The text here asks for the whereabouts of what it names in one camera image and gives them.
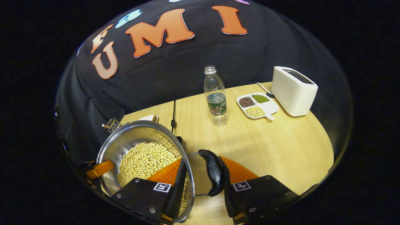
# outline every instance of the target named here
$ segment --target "plastic water bottle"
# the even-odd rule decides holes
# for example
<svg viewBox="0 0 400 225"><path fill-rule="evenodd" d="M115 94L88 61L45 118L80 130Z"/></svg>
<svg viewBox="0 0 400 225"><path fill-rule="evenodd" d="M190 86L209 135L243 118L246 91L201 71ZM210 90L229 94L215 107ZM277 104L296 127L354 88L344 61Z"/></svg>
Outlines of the plastic water bottle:
<svg viewBox="0 0 400 225"><path fill-rule="evenodd" d="M204 94L206 95L211 121L218 126L224 125L228 121L225 86L217 75L217 70L214 66L206 66L204 74L206 75L204 79Z"/></svg>

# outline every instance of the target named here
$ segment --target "white divided plate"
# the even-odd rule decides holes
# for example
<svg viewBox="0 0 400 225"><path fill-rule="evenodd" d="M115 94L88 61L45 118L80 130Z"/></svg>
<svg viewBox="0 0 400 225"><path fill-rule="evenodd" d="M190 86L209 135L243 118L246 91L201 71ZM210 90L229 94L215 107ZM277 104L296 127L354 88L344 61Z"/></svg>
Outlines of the white divided plate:
<svg viewBox="0 0 400 225"><path fill-rule="evenodd" d="M262 96L268 98L269 101L268 101L268 102L263 102L263 103L258 103L258 102L252 97L252 95L254 95L254 94L262 95ZM243 107L240 105L239 100L240 100L241 98L245 98L245 97L250 97L250 99L253 101L253 103L254 103L255 105L252 105L252 106L243 108ZM252 119L258 119L258 118L261 118L261 117L267 117L267 118L270 119L270 120L274 120L275 117L273 117L272 114L278 112L278 110L279 110L278 105L277 105L270 97L268 97L266 94L261 93L261 92L255 92L255 93L245 94L245 95L239 96L239 97L236 99L236 102L238 103L239 107L243 110L243 112L244 112L248 117L250 117L250 118L252 118ZM254 106L259 106L259 107L265 112L265 115L264 115L264 116L260 116L260 117L251 117L251 116L249 116L249 115L245 112L245 110L248 109L248 108L254 107Z"/></svg>

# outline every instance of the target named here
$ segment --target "red bean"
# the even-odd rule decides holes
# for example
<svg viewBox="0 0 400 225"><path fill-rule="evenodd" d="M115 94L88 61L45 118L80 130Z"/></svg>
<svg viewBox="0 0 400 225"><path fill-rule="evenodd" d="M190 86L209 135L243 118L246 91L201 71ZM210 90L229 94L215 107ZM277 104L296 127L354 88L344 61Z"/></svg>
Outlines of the red bean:
<svg viewBox="0 0 400 225"><path fill-rule="evenodd" d="M239 99L239 104L241 105L241 107L246 108L252 105L255 105L253 100L251 100L250 97L244 97Z"/></svg>

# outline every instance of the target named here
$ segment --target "black cable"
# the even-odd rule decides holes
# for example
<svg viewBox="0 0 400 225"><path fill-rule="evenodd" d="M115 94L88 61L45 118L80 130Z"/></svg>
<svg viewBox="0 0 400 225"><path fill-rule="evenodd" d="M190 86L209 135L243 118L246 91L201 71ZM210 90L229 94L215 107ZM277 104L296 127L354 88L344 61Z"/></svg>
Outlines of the black cable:
<svg viewBox="0 0 400 225"><path fill-rule="evenodd" d="M174 127L176 126L176 123L175 123L175 104L176 104L176 100L174 100L174 112L172 114L172 120L171 120L171 127L172 127L171 133L174 133Z"/></svg>

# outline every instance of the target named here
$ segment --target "blue sticker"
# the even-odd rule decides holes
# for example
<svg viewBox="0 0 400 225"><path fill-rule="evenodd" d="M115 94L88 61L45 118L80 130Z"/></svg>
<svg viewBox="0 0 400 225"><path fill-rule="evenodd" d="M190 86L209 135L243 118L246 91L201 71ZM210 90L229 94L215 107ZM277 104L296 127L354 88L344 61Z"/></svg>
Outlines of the blue sticker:
<svg viewBox="0 0 400 225"><path fill-rule="evenodd" d="M76 56L78 57L78 54L79 54L79 51L80 51L80 48L83 46L83 44L85 44L85 42L84 43L82 43L80 46L79 46L79 48L78 48L78 52L76 53Z"/></svg>
<svg viewBox="0 0 400 225"><path fill-rule="evenodd" d="M130 14L128 14L128 15L124 16L122 19L120 19L118 21L117 25L115 26L115 28L118 28L118 27L126 24L128 21L136 19L138 16L140 16L140 14L142 14L140 9L131 12Z"/></svg>
<svg viewBox="0 0 400 225"><path fill-rule="evenodd" d="M246 2L246 1L243 1L243 0L235 0L235 1L243 3L243 4L246 4L246 5L250 5L250 3Z"/></svg>

